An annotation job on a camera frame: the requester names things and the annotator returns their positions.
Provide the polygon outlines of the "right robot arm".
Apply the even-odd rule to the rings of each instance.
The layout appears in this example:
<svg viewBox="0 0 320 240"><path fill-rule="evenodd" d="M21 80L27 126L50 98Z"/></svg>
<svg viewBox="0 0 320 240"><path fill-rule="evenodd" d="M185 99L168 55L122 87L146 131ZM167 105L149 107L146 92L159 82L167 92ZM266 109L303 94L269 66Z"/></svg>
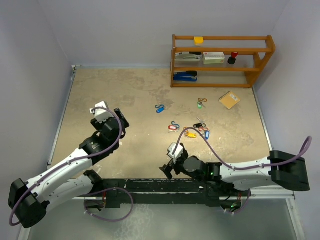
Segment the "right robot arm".
<svg viewBox="0 0 320 240"><path fill-rule="evenodd" d="M189 156L183 144L173 142L167 156L170 161L160 170L168 179L172 179L172 172L184 174L228 196L266 186L294 192L310 190L305 159L283 151L272 150L267 157L241 163L203 162Z"/></svg>

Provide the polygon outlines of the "blue key tag with keys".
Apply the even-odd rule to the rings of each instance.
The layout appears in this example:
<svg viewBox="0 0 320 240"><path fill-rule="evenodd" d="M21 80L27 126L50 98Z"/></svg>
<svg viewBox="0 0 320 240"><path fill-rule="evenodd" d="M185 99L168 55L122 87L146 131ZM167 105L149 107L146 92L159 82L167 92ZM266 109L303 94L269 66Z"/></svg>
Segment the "blue key tag with keys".
<svg viewBox="0 0 320 240"><path fill-rule="evenodd" d="M210 132L208 130L202 131L201 134L204 136L206 140L210 138Z"/></svg>

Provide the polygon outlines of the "yellow key tag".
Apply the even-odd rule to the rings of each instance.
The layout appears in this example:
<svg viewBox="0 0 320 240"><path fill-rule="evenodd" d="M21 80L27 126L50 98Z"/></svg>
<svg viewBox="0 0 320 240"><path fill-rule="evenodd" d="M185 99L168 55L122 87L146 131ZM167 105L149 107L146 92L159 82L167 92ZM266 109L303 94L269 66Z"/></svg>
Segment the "yellow key tag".
<svg viewBox="0 0 320 240"><path fill-rule="evenodd" d="M193 138L193 139L195 139L195 138L197 137L197 134L196 134L196 133L188 132L188 133L186 134L186 136L187 136L188 138Z"/></svg>

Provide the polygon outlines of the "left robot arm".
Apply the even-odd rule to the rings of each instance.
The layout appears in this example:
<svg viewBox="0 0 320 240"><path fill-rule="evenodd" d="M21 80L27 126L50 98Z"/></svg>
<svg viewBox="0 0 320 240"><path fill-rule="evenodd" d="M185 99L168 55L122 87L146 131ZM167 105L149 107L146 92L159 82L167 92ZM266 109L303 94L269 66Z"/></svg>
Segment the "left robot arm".
<svg viewBox="0 0 320 240"><path fill-rule="evenodd" d="M60 204L80 196L105 193L104 180L90 167L107 158L120 146L130 126L120 109L111 111L103 102L90 109L95 132L57 165L27 181L11 186L8 205L9 225L25 229L38 224Z"/></svg>

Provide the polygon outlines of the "black key fob with key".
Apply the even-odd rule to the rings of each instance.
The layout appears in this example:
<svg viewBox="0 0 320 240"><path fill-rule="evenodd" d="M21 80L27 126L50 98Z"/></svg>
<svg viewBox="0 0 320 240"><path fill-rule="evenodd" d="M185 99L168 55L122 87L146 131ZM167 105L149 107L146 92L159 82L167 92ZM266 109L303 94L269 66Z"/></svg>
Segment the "black key fob with key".
<svg viewBox="0 0 320 240"><path fill-rule="evenodd" d="M207 126L206 123L200 118L197 117L197 120L198 120L198 123L195 123L193 125L194 128L205 128Z"/></svg>

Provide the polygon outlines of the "red key tag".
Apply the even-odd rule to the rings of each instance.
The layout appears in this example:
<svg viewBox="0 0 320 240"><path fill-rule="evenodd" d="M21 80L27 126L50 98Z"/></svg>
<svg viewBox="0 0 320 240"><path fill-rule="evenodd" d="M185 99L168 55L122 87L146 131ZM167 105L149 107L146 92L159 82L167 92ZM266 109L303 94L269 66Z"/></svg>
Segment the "red key tag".
<svg viewBox="0 0 320 240"><path fill-rule="evenodd" d="M168 129L169 130L177 130L177 127L175 125L169 125Z"/></svg>

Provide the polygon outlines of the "dark blue S carabiner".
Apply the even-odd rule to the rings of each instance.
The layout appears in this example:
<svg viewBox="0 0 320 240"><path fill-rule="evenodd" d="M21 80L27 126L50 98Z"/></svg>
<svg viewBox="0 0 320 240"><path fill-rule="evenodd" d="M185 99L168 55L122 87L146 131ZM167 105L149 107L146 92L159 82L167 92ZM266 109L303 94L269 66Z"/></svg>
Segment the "dark blue S carabiner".
<svg viewBox="0 0 320 240"><path fill-rule="evenodd" d="M171 122L171 125L172 125L172 126L175 126L176 129L180 129L180 125L179 125L178 123L176 123L175 121L172 121L172 122Z"/></svg>

